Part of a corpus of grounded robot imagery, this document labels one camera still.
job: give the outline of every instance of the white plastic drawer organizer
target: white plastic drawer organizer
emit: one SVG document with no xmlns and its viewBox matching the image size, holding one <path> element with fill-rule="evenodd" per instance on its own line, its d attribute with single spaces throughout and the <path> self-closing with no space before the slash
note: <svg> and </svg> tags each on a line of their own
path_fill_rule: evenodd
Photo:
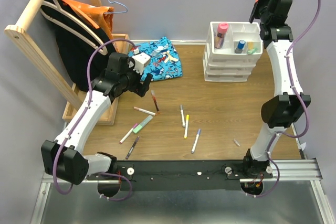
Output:
<svg viewBox="0 0 336 224">
<path fill-rule="evenodd" d="M 229 28 L 226 32 L 224 44 L 221 49 L 214 47 L 214 36 L 220 22 L 210 22 L 210 28 L 203 55 L 204 79 L 217 82 L 243 82 L 247 81 L 253 68 L 262 54 L 260 28 L 257 22 L 227 22 Z M 246 42 L 243 52 L 235 54 L 234 51 L 240 40 Z M 253 42 L 256 52 L 247 54 L 247 43 Z"/>
</svg>

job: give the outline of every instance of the screw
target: screw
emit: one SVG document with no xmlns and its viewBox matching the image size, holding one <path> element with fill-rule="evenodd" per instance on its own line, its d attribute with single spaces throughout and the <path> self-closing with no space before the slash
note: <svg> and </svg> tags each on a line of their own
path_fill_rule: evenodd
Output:
<svg viewBox="0 0 336 224">
<path fill-rule="evenodd" d="M 227 175 L 230 175 L 232 173 L 232 169 L 229 166 L 227 166 L 224 171 Z"/>
</svg>

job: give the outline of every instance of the blue patterned cloth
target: blue patterned cloth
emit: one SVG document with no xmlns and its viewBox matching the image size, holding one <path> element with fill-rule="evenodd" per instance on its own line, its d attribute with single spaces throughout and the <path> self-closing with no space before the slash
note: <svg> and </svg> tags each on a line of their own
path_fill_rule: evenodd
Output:
<svg viewBox="0 0 336 224">
<path fill-rule="evenodd" d="M 140 52 L 151 56 L 151 63 L 145 68 L 141 81 L 144 81 L 148 73 L 153 75 L 152 81 L 182 76 L 179 54 L 169 39 L 162 37 L 159 41 L 139 43 L 137 46 Z"/>
</svg>

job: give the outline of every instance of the pink marker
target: pink marker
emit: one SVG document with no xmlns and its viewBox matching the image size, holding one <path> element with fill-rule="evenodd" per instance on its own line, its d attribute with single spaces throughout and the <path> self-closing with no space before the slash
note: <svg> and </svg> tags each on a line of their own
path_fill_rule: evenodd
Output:
<svg viewBox="0 0 336 224">
<path fill-rule="evenodd" d="M 218 24 L 218 28 L 217 28 L 217 33 L 216 36 L 214 37 L 214 47 L 215 48 L 222 48 L 223 43 L 224 43 L 224 38 L 225 38 L 225 34 L 227 32 L 229 28 L 229 24 L 226 22 L 221 22 Z"/>
<path fill-rule="evenodd" d="M 119 144 L 122 144 L 125 140 L 126 140 L 126 138 L 127 137 L 129 137 L 130 135 L 131 135 L 131 133 L 132 133 L 132 131 L 135 129 L 135 127 L 137 127 L 137 123 L 133 126 L 133 128 L 132 129 L 130 129 L 130 131 L 122 138 L 122 140 L 120 140 L 120 142 L 119 142 Z"/>
</svg>

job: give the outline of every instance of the small bottle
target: small bottle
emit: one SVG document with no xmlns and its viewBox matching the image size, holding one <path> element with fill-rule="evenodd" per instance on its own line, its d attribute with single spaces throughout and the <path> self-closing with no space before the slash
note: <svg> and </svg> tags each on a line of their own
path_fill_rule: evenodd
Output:
<svg viewBox="0 0 336 224">
<path fill-rule="evenodd" d="M 218 24 L 218 28 L 217 28 L 217 34 L 214 38 L 215 40 L 215 45 L 214 47 L 219 49 L 222 48 L 223 43 L 224 43 L 224 38 L 225 38 L 225 34 L 227 32 L 229 28 L 229 24 L 226 22 L 222 22 Z"/>
<path fill-rule="evenodd" d="M 237 46 L 237 48 L 235 50 L 235 54 L 241 54 L 241 52 L 243 52 L 244 46 L 245 46 L 245 41 L 244 40 L 240 40 L 238 42 L 238 46 Z"/>
</svg>

